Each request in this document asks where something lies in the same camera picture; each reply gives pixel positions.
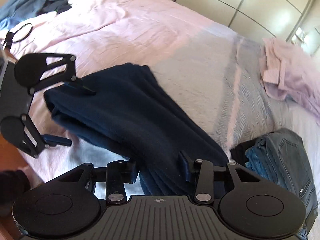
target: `wooden furniture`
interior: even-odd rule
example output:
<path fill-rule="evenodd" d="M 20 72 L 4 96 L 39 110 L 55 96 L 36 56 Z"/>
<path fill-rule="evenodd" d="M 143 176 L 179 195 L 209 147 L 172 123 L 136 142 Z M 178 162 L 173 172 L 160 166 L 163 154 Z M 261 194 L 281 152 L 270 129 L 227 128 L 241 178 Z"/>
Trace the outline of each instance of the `wooden furniture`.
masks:
<path fill-rule="evenodd" d="M 174 0 L 257 42 L 289 41 L 313 0 Z"/>
<path fill-rule="evenodd" d="M 0 171 L 27 166 L 18 150 L 0 135 Z M 0 240 L 16 240 L 21 236 L 12 216 L 0 218 Z"/>

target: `round mirror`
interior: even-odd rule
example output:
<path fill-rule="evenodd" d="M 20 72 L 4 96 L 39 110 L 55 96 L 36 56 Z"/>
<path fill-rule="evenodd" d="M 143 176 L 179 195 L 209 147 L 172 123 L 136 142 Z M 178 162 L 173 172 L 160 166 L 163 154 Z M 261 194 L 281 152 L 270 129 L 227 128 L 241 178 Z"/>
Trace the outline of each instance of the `round mirror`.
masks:
<path fill-rule="evenodd" d="M 7 64 L 8 64 L 7 57 L 6 57 L 5 52 L 4 52 L 3 48 L 2 48 L 2 45 L 0 44 L 0 88 L 1 88 L 1 85 L 2 85 L 4 72 L 5 72 L 6 68 L 7 68 Z"/>
<path fill-rule="evenodd" d="M 32 24 L 27 23 L 18 29 L 12 38 L 12 42 L 19 42 L 27 38 L 32 32 Z"/>

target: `metal screw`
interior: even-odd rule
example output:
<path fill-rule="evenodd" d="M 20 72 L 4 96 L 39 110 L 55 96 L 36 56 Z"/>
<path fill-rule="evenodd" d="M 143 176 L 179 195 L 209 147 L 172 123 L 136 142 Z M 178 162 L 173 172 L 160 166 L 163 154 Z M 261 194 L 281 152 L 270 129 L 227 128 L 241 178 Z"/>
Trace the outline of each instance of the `metal screw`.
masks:
<path fill-rule="evenodd" d="M 114 202 L 118 202 L 118 201 L 123 200 L 124 196 L 119 193 L 113 193 L 113 194 L 109 195 L 108 199 L 111 201 L 114 201 Z"/>
<path fill-rule="evenodd" d="M 212 197 L 209 195 L 209 194 L 206 194 L 206 193 L 201 193 L 201 194 L 198 194 L 196 196 L 196 199 L 198 201 L 201 201 L 201 202 L 206 202 L 206 201 L 209 201 L 212 199 Z"/>
<path fill-rule="evenodd" d="M 34 88 L 30 88 L 29 94 L 33 96 L 35 94 L 35 89 Z"/>

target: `pink bedsheet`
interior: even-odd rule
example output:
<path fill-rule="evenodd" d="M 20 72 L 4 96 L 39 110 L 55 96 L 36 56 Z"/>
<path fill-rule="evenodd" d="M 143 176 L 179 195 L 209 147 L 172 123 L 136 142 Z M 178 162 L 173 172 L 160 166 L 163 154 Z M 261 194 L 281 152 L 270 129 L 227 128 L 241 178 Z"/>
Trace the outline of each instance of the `pink bedsheet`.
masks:
<path fill-rule="evenodd" d="M 212 24 L 170 0 L 76 0 L 66 13 L 49 13 L 26 22 L 33 23 L 34 29 L 12 47 L 12 53 L 18 59 L 32 52 L 74 54 L 78 77 L 126 62 L 154 65 Z M 51 120 L 43 91 L 35 95 L 30 116 L 40 133 L 70 138 L 72 147 L 79 147 L 81 140 Z M 66 163 L 70 150 L 57 146 L 38 160 L 25 158 L 48 181 L 70 168 Z"/>

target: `bed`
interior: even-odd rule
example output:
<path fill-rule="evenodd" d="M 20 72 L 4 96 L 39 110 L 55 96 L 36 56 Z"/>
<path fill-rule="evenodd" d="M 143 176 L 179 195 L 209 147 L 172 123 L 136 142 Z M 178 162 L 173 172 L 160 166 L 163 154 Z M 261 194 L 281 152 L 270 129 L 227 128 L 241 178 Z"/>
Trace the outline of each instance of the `bed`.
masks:
<path fill-rule="evenodd" d="M 78 77 L 126 62 L 148 65 L 168 95 L 229 159 L 229 150 L 241 142 L 281 127 L 291 129 L 304 141 L 320 200 L 320 127 L 297 103 L 266 95 L 260 84 L 260 68 L 266 63 L 262 46 L 171 0 L 69 3 L 72 8 L 67 12 L 40 15 L 16 26 L 30 22 L 34 29 L 27 39 L 12 46 L 15 57 L 33 52 L 74 54 Z M 122 159 L 56 125 L 42 91 L 34 97 L 30 116 L 40 133 L 73 142 L 71 147 L 46 149 L 38 159 L 23 154 L 45 182 L 81 163 L 99 167 Z M 104 197 L 103 186 L 97 186 L 100 198 Z M 125 187 L 127 195 L 143 194 L 139 182 Z M 320 235 L 317 225 L 310 239 Z"/>

